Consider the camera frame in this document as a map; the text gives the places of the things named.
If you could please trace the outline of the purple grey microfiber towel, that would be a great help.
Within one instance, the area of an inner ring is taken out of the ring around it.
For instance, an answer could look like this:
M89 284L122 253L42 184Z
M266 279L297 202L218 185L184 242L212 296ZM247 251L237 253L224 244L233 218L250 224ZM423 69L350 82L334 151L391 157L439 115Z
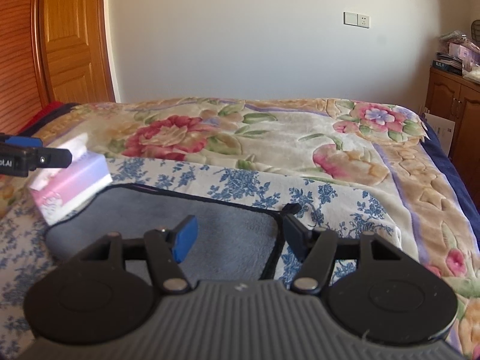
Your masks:
M174 193L139 184L109 187L70 219L46 231L46 245L66 261L107 233L124 239L170 230L186 216L198 237L180 267L188 281L254 281L275 276L285 245L278 210Z

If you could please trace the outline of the wooden room door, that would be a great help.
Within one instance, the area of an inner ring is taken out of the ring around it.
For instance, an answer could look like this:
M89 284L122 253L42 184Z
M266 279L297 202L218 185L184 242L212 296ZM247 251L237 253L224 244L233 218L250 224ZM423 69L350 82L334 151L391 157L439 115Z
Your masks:
M51 102L114 102L104 0L37 0L41 72Z

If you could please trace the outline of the pink white tissue box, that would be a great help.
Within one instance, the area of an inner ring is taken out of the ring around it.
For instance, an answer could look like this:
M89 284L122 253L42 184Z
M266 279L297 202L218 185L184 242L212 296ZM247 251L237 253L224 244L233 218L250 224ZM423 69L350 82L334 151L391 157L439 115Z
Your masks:
M28 189L43 219L54 225L112 183L104 155L87 149L88 134L61 144L72 154L66 168L47 168L32 178Z

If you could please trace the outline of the red blanket at headboard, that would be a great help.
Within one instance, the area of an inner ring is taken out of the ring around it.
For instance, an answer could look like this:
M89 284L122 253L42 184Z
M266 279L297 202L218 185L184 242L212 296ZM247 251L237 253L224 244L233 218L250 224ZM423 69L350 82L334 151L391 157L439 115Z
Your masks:
M48 116L52 112L56 111L58 108L61 108L62 106L64 106L64 103L62 103L62 102L51 102L47 106L44 106L41 109L41 111L38 111L38 113L36 113L34 116L32 116L32 119L30 119L30 121L28 121L26 123L26 125L24 125L24 127L22 127L20 132L24 133L28 128L35 125L35 123L39 122L44 117Z

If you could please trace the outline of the blue floral white cloth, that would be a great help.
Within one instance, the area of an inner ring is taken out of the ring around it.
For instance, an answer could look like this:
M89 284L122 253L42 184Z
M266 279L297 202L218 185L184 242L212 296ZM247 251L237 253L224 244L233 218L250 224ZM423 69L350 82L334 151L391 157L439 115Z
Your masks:
M280 210L299 204L299 221L311 230L334 230L342 237L357 238L377 233L400 245L399 227L377 195L368 187L346 186L334 181L247 171L212 165L167 160L112 159L109 187L140 185L168 192L205 197L265 210ZM91 197L65 218L85 208ZM1 219L1 356L17 358L33 336L22 311L28 289L61 261L49 252L45 235L48 225L29 191ZM273 279L292 281L299 262L286 244Z

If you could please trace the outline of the wooden slatted wardrobe door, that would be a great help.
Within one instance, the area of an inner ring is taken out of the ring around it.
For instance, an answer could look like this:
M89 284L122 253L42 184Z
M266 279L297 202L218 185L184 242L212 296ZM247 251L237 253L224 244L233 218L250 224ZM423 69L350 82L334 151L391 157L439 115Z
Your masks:
M18 133L48 102L38 0L1 0L1 131Z

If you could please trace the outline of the floral plush bed blanket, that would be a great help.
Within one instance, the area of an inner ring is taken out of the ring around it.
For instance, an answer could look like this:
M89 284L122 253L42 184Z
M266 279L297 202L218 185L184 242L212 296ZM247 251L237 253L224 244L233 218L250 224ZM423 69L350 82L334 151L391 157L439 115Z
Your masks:
M424 150L416 113L345 99L190 97L64 105L20 136L59 149L81 133L107 166L167 160L368 187L402 242L336 232L320 294L273 278L189 281L187 293L161 294L146 232L109 232L28 289L22 311L33 339L13 359L479 357L479 225ZM1 174L1 221L44 169Z

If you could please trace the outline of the navy blue bed sheet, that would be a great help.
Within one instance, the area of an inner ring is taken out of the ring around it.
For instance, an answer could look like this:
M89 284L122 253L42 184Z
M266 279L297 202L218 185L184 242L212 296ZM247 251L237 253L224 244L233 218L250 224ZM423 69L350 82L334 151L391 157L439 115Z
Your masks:
M435 166L445 174L450 186L453 191L456 193L457 200L459 202L460 208L462 209L465 216L468 218L472 226L479 225L479 212L473 203L472 197L468 193L463 180L461 179L458 171L453 165L452 161L448 158L447 155L443 152L439 137L433 128L428 124L427 120L422 117L421 120L425 124L427 137L423 146L424 150L433 160Z

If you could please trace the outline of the white cardboard box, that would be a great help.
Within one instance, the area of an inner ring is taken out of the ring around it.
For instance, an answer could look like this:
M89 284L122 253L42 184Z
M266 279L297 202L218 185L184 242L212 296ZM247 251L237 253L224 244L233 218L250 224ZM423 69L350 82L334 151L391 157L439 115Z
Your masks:
M442 151L448 156L452 147L455 122L430 113L425 113L425 120L437 135Z

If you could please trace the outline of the wooden low cabinet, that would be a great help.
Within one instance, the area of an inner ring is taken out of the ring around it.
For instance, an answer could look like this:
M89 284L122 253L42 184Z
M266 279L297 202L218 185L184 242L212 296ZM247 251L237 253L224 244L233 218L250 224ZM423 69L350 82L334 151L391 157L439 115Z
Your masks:
M425 109L449 119L455 129L448 157L458 171L470 197L479 205L479 85L432 67Z

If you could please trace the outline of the dark stacked books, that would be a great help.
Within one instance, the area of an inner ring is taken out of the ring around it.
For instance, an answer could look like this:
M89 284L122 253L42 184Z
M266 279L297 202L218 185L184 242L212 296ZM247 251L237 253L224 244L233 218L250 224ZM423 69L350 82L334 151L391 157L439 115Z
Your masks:
M432 67L457 76L463 75L462 60L449 54L437 52L436 58L432 61Z

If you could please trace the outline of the beige plastic bag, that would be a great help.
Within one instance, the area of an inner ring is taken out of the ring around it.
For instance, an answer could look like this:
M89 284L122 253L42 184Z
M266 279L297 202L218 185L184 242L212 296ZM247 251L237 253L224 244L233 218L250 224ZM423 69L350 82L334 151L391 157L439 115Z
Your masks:
M470 66L470 70L463 70L462 71L463 78L465 80L469 80L473 83L480 84L480 66L477 64L472 64Z

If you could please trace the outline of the pink purple box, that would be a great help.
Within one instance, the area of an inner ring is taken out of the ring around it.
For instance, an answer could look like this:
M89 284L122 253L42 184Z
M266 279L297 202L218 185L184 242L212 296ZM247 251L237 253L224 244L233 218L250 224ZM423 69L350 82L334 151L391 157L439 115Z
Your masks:
M473 51L468 47L450 43L448 47L448 53L462 61L470 61L479 64L479 52Z

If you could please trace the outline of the green woven fan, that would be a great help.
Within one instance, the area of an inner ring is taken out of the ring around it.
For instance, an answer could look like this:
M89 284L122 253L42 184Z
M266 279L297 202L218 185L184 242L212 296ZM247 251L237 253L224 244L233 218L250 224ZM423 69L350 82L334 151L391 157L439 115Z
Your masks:
M476 19L471 24L471 38L476 43L479 44L480 42L480 19Z

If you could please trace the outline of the white wall socket switch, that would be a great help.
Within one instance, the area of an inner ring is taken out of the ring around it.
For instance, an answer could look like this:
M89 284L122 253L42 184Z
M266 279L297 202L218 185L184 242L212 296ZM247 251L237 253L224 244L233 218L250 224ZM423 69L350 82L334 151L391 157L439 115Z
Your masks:
M344 12L343 13L343 24L349 26L360 27L363 29L370 28L370 17L353 12Z

